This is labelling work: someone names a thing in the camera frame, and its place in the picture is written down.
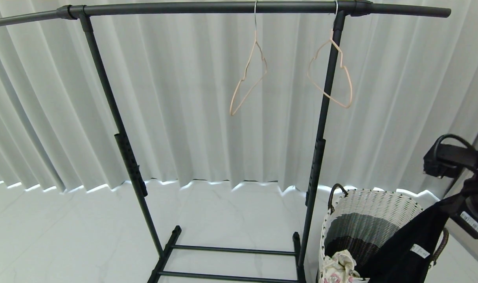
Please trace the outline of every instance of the black metal clothes rack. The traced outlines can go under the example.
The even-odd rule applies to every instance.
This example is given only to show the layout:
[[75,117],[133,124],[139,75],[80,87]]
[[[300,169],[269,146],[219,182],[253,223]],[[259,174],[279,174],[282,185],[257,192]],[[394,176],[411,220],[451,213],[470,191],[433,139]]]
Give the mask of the black metal clothes rack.
[[[314,147],[313,164],[311,167],[311,176],[309,179],[309,188],[306,193],[305,204],[307,212],[305,215],[304,230],[302,235],[302,244],[300,236],[297,232],[293,233],[294,251],[271,251],[271,250],[255,250],[255,249],[235,249],[221,247],[203,247],[203,246],[186,246],[176,244],[178,236],[180,236],[181,228],[176,226],[169,237],[165,248],[162,248],[158,238],[155,225],[151,219],[149,208],[146,204],[145,197],[148,193],[141,176],[139,166],[137,165],[134,153],[129,143],[129,138],[122,122],[120,111],[115,102],[115,96],[111,89],[106,74],[101,54],[94,36],[93,26],[90,22],[92,16],[110,16],[110,15],[136,15],[136,14],[203,14],[203,13],[221,13],[221,14],[237,14],[237,13],[253,13],[255,2],[163,2],[163,3],[142,3],[142,4],[116,4],[116,5],[68,5],[60,7],[52,11],[43,11],[32,14],[12,16],[0,18],[0,27],[22,24],[43,20],[65,19],[79,20],[81,22],[83,32],[86,36],[90,53],[94,60],[97,75],[101,80],[101,85],[105,92],[108,105],[110,106],[113,119],[118,129],[115,134],[115,140],[119,147],[124,165],[132,181],[134,191],[149,228],[153,243],[156,246],[159,260],[155,268],[151,272],[148,279],[149,283],[158,282],[161,276],[178,276],[203,279],[221,279],[226,281],[248,281],[248,282],[266,282],[266,283],[305,283],[304,259],[307,249],[307,241],[309,239],[309,229],[311,228],[311,220],[313,218],[314,202],[316,201],[316,191],[318,188],[318,180],[325,151],[325,124],[329,107],[329,99],[323,97],[316,133],[316,144]],[[257,2],[257,13],[334,13],[336,11],[335,2]],[[407,5],[392,4],[374,4],[366,0],[340,0],[338,2],[338,14],[334,22],[333,40],[340,44],[342,30],[344,28],[344,20],[346,16],[364,16],[368,14],[393,14],[393,15],[411,15],[447,18],[451,13],[450,9],[438,7],[420,7]],[[325,92],[330,95],[332,92],[333,79],[337,61],[338,51],[334,46],[331,47],[329,53],[329,63],[325,78]],[[296,260],[297,280],[273,279],[273,278],[255,278],[241,276],[223,276],[215,274],[192,274],[187,272],[167,272],[164,267],[167,264],[169,256],[174,249],[216,251],[216,252],[233,252],[233,253],[254,253],[254,254],[271,254],[279,256],[294,256]]]

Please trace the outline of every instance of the pink wire hanger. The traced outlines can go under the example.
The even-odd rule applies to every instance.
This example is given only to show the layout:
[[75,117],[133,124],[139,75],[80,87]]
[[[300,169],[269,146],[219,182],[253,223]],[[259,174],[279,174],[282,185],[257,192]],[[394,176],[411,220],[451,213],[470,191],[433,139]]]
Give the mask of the pink wire hanger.
[[[235,87],[234,95],[232,95],[232,100],[230,102],[230,109],[229,109],[230,116],[234,116],[234,114],[239,110],[239,108],[243,104],[244,100],[246,100],[248,95],[250,95],[253,88],[255,88],[257,86],[257,84],[260,81],[262,81],[262,79],[267,74],[267,61],[265,60],[264,54],[262,52],[262,47],[260,47],[260,45],[258,44],[258,40],[257,40],[257,2],[258,2],[258,0],[255,1],[255,10],[254,10],[254,13],[255,13],[255,41],[253,43],[253,47],[251,48],[250,57],[248,58],[248,63],[246,63],[246,68],[244,69],[244,76],[237,83],[237,86]],[[239,86],[241,86],[241,83],[245,81],[246,75],[248,74],[248,67],[250,66],[251,58],[253,57],[253,52],[255,51],[255,46],[257,46],[258,50],[260,51],[260,55],[262,57],[262,62],[265,64],[265,72],[262,75],[262,77],[250,88],[250,90],[246,93],[246,95],[244,95],[244,98],[239,103],[239,106],[237,106],[237,108],[234,111],[232,111],[232,109],[233,109],[232,106],[233,106],[234,101],[235,101],[235,95],[237,94],[237,91],[239,90]]]
[[[335,4],[336,4],[335,18],[336,18],[336,15],[338,13],[338,0],[335,1]],[[328,95],[322,88],[320,88],[320,86],[318,86],[318,84],[312,79],[311,74],[310,74],[311,64],[314,61],[316,61],[316,59],[318,59],[318,54],[320,53],[320,50],[325,45],[327,45],[328,43],[332,43],[332,45],[337,49],[338,53],[340,53],[340,68],[343,69],[346,72],[347,82],[349,83],[350,95],[349,95],[349,103],[348,104],[342,104],[341,102],[338,102],[336,99],[334,99],[333,97]],[[318,88],[318,90],[320,90],[320,92],[322,92],[323,95],[325,95],[327,98],[329,98],[330,100],[332,100],[333,102],[335,102],[336,104],[339,104],[340,106],[342,106],[344,108],[349,108],[349,107],[351,107],[351,104],[353,102],[353,83],[351,82],[351,76],[349,75],[349,71],[347,71],[347,67],[343,64],[343,60],[344,60],[344,53],[342,52],[342,50],[340,49],[338,44],[335,43],[335,41],[333,40],[333,29],[332,29],[331,32],[330,32],[329,40],[327,40],[327,42],[323,43],[320,46],[320,48],[318,48],[318,50],[316,51],[316,55],[314,55],[314,57],[311,59],[311,62],[309,62],[309,67],[307,67],[307,77],[313,83],[313,85],[316,86]]]

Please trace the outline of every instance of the white and gray woven basket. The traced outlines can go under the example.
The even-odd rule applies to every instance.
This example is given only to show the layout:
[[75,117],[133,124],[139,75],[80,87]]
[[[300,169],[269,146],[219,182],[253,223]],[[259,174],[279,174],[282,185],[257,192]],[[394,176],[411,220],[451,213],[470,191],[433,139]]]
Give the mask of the white and gray woven basket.
[[[343,192],[336,206],[332,199],[336,188]],[[395,192],[355,189],[345,191],[335,184],[330,192],[328,211],[321,231],[320,265],[325,256],[348,250],[356,260],[356,270],[365,263],[401,227],[421,213],[421,206],[411,197]],[[444,241],[433,255],[439,256],[446,244],[448,233],[444,230]]]

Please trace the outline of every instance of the white curtain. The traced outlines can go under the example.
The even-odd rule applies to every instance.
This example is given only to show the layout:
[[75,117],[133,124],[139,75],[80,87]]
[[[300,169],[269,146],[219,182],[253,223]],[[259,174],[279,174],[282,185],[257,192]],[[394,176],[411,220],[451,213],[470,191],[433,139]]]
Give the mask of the white curtain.
[[[88,5],[117,1],[87,2]],[[478,0],[449,18],[347,17],[341,41],[354,102],[330,103],[320,184],[428,189],[423,156],[451,132],[478,133]],[[83,4],[0,0],[0,17]],[[232,93],[253,43],[253,15],[93,17],[95,35],[145,179],[278,181],[307,190],[322,95],[307,66],[333,15],[258,15],[264,80],[234,117]],[[322,86],[329,47],[311,73]],[[241,95],[264,71],[256,52]],[[337,72],[332,94],[349,95]],[[0,27],[0,180],[61,190],[128,179],[117,133],[78,21]]]

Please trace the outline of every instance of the clothing tag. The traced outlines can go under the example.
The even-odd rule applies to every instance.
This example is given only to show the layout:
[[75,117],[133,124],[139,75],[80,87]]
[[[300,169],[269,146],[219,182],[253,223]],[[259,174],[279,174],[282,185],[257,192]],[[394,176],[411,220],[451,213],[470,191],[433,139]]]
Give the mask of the clothing tag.
[[426,251],[425,249],[423,249],[421,246],[417,244],[414,244],[410,250],[417,253],[422,258],[427,258],[430,255],[428,251]]
[[467,212],[463,211],[461,213],[461,218],[466,221],[475,231],[478,232],[478,222],[473,219]]

